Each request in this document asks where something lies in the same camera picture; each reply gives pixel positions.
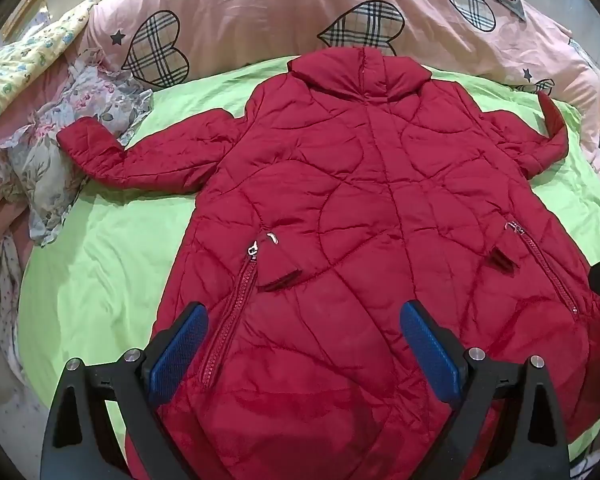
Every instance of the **red jacket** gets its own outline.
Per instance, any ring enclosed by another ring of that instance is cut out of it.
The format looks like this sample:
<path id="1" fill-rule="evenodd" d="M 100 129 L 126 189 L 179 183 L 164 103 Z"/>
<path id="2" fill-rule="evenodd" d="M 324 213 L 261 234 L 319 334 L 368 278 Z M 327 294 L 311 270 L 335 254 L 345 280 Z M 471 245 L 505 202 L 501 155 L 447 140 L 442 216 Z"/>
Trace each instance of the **red jacket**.
<path id="1" fill-rule="evenodd" d="M 211 110 L 127 152 L 89 118 L 58 135 L 108 186 L 200 192 L 154 333 L 208 308 L 160 409 L 204 480 L 407 478 L 449 415 L 400 334 L 412 299 L 494 359 L 541 355 L 570 439 L 600 417 L 600 298 L 527 181 L 568 152 L 539 101 L 550 138 L 407 57 L 334 48 L 238 119 Z"/>

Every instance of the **metal screw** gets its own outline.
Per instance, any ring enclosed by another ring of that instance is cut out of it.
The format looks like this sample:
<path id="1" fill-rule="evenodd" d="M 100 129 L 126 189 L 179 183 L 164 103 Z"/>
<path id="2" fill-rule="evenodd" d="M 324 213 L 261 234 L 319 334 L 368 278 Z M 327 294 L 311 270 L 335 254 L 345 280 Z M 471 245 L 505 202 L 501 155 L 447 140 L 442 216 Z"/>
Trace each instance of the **metal screw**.
<path id="1" fill-rule="evenodd" d="M 125 352 L 125 361 L 127 363 L 133 363 L 134 361 L 138 361 L 140 358 L 140 351 L 137 348 L 132 348 L 131 350 L 127 350 Z"/>
<path id="2" fill-rule="evenodd" d="M 484 353 L 482 348 L 474 347 L 469 350 L 469 357 L 474 361 L 483 361 L 487 354 Z"/>
<path id="3" fill-rule="evenodd" d="M 66 369 L 73 372 L 78 366 L 80 366 L 80 359 L 74 357 L 73 359 L 69 359 L 66 363 Z"/>
<path id="4" fill-rule="evenodd" d="M 544 359 L 542 359 L 539 355 L 532 355 L 531 364 L 536 368 L 544 368 Z"/>

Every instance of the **jacket pocket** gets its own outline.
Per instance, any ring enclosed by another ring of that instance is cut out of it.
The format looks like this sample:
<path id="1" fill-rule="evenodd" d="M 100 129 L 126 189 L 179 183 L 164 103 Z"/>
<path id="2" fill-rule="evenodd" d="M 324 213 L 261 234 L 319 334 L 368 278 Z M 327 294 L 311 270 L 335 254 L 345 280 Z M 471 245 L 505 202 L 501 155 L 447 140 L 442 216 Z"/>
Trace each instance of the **jacket pocket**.
<path id="1" fill-rule="evenodd" d="M 257 274 L 257 253 L 258 244 L 254 242 L 248 250 L 247 258 L 238 274 L 238 279 L 235 282 L 234 291 L 229 298 L 225 314 L 222 316 L 214 339 L 206 353 L 206 359 L 202 367 L 202 386 L 205 389 L 210 388 L 214 384 L 222 360 L 234 338 L 235 329 L 244 306 L 253 290 Z"/>
<path id="2" fill-rule="evenodd" d="M 571 310 L 572 313 L 577 314 L 578 307 L 576 306 L 575 300 L 567 290 L 567 287 L 564 284 L 564 282 L 551 268 L 551 265 L 549 265 L 549 262 L 544 256 L 544 253 L 542 252 L 542 249 L 540 249 L 540 247 L 531 237 L 531 235 L 527 233 L 515 219 L 511 219 L 510 221 L 508 221 L 505 225 L 505 229 L 511 229 L 518 236 L 520 236 L 520 239 L 525 243 L 533 258 L 536 260 L 538 265 L 541 267 L 541 269 L 544 271 L 545 275 L 549 279 L 549 281 L 554 286 L 556 293 L 558 294 L 564 305 L 569 310 Z"/>

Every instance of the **jacket's left sleeve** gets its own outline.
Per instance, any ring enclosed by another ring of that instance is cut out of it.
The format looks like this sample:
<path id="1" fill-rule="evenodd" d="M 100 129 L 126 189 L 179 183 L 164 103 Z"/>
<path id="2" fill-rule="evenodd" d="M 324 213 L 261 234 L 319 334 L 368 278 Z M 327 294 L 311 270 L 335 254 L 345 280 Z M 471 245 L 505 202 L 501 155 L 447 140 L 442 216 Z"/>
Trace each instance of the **jacket's left sleeve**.
<path id="1" fill-rule="evenodd" d="M 244 118 L 209 110 L 124 150 L 93 118 L 81 118 L 58 133 L 60 147 L 91 178 L 117 188 L 171 193 L 197 191 L 240 138 Z"/>
<path id="2" fill-rule="evenodd" d="M 496 145 L 515 160 L 530 180 L 569 153 L 569 137 L 562 114 L 551 98 L 538 92 L 538 101 L 548 137 L 542 136 L 512 112 L 481 112 L 471 96 L 459 85 L 458 93 L 465 107 L 493 138 Z"/>

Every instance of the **jacket collar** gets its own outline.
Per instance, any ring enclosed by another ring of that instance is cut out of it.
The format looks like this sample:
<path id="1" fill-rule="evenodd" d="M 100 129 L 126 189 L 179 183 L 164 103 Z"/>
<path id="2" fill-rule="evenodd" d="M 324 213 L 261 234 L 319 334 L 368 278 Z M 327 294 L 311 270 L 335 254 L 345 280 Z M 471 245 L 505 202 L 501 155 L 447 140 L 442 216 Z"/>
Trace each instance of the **jacket collar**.
<path id="1" fill-rule="evenodd" d="M 431 79 L 431 72 L 410 57 L 383 56 L 375 48 L 327 48 L 291 60 L 288 68 L 309 88 L 347 100 L 394 101 Z"/>

